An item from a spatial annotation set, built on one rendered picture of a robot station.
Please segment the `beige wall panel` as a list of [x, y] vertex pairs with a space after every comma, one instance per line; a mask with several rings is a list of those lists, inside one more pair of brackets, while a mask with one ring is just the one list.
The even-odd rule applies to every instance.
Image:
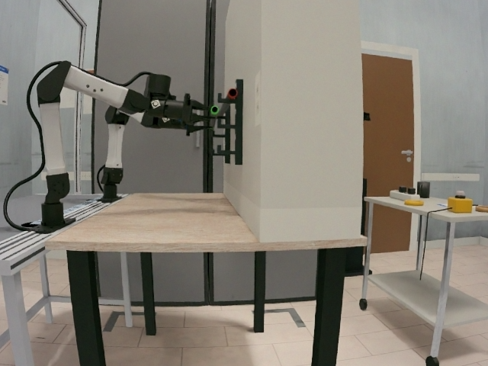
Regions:
[[360, 239], [358, 0], [233, 0], [224, 98], [235, 59], [242, 165], [223, 157], [229, 202], [259, 242]]

